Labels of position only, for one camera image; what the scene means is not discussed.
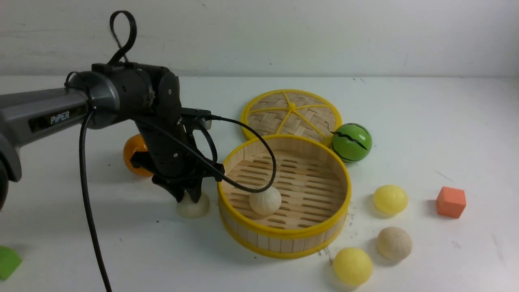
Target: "green object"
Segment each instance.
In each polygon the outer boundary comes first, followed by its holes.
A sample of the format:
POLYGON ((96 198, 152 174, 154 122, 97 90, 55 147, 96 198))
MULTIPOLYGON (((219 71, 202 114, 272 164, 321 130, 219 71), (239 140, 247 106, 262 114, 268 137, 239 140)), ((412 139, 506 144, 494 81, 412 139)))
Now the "green object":
POLYGON ((0 246, 0 280, 7 280, 21 263, 22 259, 16 251, 0 246))
POLYGON ((371 151, 371 134, 359 124, 344 124, 332 133, 332 150, 344 162, 360 161, 371 151))

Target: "toy watermelon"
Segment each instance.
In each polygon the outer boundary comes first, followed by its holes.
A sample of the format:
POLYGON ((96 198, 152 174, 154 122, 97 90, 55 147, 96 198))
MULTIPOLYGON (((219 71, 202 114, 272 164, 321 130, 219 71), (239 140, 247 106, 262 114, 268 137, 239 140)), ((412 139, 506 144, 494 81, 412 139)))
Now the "toy watermelon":
POLYGON ((332 134, 332 150, 344 162, 356 162, 364 159, 373 144, 370 132, 355 123, 344 124, 332 134))

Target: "steamer basket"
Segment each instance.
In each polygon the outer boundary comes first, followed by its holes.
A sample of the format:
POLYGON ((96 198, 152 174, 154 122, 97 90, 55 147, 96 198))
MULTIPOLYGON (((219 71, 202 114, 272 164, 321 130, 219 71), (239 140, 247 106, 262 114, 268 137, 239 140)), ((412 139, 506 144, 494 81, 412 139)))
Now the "steamer basket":
MULTIPOLYGON (((274 90, 257 96, 245 106, 240 119, 261 136, 290 134, 325 145, 330 143, 329 130, 342 124, 339 112, 331 103, 296 89, 274 90)), ((248 140, 256 138, 245 128, 243 135, 248 140)))
MULTIPOLYGON (((218 206, 229 234, 244 247, 274 258, 299 258, 320 251, 340 233, 348 213, 351 186, 342 161, 313 140, 292 135, 264 137, 277 162, 273 186, 281 208, 260 216, 249 205, 249 192, 218 183, 218 206)), ((263 144, 250 140, 224 161, 225 173, 248 186, 265 185, 272 160, 263 144)))

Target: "foam cube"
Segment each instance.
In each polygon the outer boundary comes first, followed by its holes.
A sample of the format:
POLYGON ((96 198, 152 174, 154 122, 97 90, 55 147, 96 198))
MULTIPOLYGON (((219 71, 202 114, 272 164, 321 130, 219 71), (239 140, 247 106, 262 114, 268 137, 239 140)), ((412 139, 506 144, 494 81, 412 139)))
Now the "foam cube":
POLYGON ((7 280, 21 263, 22 259, 16 251, 0 246, 0 280, 7 280))
POLYGON ((459 218, 466 205, 465 191, 460 189, 442 187, 436 198, 438 214, 443 216, 459 218))

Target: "beige ball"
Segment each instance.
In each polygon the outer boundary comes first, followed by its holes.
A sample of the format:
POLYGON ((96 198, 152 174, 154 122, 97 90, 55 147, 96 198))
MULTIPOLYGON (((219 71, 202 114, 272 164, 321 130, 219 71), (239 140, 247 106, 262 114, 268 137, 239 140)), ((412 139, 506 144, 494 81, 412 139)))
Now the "beige ball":
POLYGON ((413 249, 413 242, 404 230, 398 227, 387 227, 378 234, 377 249, 385 258, 400 261, 409 256, 413 249))
POLYGON ((199 218, 207 214, 209 211, 209 197, 202 192, 198 203, 191 200, 188 193, 184 193, 184 197, 176 205, 176 212, 184 218, 199 218))
POLYGON ((281 201, 281 193, 274 187, 249 196, 251 209, 262 216, 274 214, 281 207, 281 201))

